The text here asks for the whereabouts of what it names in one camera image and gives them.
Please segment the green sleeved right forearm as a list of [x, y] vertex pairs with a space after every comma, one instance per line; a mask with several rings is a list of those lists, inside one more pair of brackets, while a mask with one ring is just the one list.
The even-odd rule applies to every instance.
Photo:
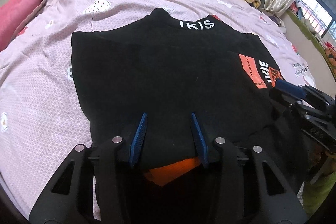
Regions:
[[305, 183], [303, 187], [303, 208], [308, 216], [312, 216], [322, 205], [335, 185], [335, 159], [314, 184]]

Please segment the person's right hand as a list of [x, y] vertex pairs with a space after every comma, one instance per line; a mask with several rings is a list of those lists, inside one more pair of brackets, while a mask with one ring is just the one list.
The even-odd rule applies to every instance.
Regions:
[[330, 157], [319, 144], [314, 144], [309, 154], [309, 169], [306, 180], [309, 184], [315, 184], [323, 176], [334, 172], [333, 158]]

